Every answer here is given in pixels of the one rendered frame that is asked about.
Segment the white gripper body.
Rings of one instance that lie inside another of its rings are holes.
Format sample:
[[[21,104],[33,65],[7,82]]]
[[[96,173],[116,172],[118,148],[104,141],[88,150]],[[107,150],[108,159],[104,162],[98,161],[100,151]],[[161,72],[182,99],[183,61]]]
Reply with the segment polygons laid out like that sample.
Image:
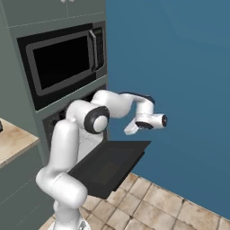
[[[136,120],[133,119],[129,122],[129,124],[125,127],[124,132],[126,135],[134,135],[138,132],[139,127],[136,124]]]

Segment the grey-green base cabinet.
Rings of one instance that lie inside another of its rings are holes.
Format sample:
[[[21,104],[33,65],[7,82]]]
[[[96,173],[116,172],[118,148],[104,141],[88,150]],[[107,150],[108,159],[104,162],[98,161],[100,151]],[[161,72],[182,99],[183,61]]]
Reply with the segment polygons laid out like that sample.
[[[0,169],[0,230],[39,230],[53,214],[53,199],[36,184],[42,168],[34,146]]]

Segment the grey-green tall cabinet housing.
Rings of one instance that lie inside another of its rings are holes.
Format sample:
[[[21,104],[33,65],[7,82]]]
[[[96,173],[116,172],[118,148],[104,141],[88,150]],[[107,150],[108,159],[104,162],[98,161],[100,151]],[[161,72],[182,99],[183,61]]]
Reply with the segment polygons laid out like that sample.
[[[37,111],[31,97],[30,87],[25,74],[17,40],[47,31],[56,31],[87,23],[104,22],[102,16],[73,17],[48,22],[6,27],[0,13],[0,117],[39,138],[43,135],[41,109]],[[107,74],[88,84],[91,87],[107,85]],[[40,160],[44,164],[42,146],[37,145]]]

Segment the grey-green cupboard door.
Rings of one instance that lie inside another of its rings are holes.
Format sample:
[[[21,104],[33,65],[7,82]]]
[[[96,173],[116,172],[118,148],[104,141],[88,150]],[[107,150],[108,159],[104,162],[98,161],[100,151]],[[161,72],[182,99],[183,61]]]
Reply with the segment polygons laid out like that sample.
[[[67,17],[66,3],[61,0],[0,0],[0,13],[6,27]]]
[[[85,16],[102,16],[106,14],[106,0],[68,0],[69,18]]]

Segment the black built-in microwave oven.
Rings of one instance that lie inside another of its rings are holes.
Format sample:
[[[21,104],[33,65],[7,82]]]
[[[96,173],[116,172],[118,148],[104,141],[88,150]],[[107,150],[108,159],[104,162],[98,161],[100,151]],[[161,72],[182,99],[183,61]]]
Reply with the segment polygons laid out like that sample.
[[[93,30],[97,38],[97,55],[98,55],[98,68],[89,74],[85,79],[78,83],[71,84],[70,86],[58,90],[53,93],[48,93],[43,96],[38,96],[36,93],[35,85],[31,75],[31,68],[29,64],[28,55],[26,54],[26,46],[38,41],[54,39],[57,37],[73,34],[81,31]],[[17,40],[22,63],[24,66],[25,74],[31,91],[31,97],[34,107],[37,111],[45,108],[60,98],[92,83],[96,79],[107,74],[107,61],[106,61],[106,30],[104,22],[87,23],[79,26],[69,27],[56,31],[47,31],[30,36],[20,37]]]

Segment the black oven door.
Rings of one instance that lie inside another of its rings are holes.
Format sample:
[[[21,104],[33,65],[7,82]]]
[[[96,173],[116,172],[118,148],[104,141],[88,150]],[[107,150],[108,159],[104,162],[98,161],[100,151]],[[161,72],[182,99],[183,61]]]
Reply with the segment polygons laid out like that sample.
[[[126,179],[149,145],[150,141],[107,141],[68,174],[79,180],[90,196],[107,199]]]

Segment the black microwave door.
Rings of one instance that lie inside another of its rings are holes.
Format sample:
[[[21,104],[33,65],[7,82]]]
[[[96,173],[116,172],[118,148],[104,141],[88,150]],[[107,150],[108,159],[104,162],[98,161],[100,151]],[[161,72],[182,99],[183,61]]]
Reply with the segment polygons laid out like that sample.
[[[38,96],[78,83],[93,72],[93,44],[88,31],[26,46]]]

